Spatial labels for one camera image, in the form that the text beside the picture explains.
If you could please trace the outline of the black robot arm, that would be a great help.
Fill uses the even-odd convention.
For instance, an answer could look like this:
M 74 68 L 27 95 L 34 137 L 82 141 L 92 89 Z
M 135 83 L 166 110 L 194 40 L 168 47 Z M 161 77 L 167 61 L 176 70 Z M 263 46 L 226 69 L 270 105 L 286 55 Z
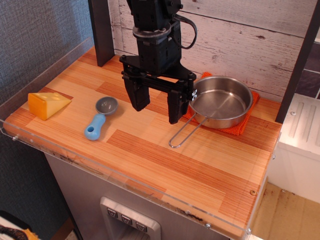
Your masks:
M 181 23 L 196 25 L 178 15 L 179 0 L 129 0 L 134 20 L 132 33 L 138 55 L 122 55 L 122 78 L 133 108 L 141 111 L 150 103 L 150 89 L 167 93 L 168 117 L 176 124 L 196 97 L 196 75 L 182 66 Z

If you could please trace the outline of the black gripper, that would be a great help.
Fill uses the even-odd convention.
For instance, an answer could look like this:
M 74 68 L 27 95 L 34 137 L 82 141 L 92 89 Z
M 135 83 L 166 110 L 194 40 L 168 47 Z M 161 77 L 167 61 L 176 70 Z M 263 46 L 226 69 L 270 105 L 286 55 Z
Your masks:
M 189 100 L 197 97 L 194 91 L 196 75 L 182 66 L 182 50 L 190 49 L 181 43 L 181 23 L 169 22 L 155 31 L 133 27 L 138 55 L 123 55 L 123 80 L 131 105 L 136 111 L 150 103 L 149 88 L 167 95 L 169 123 L 176 124 L 187 113 Z

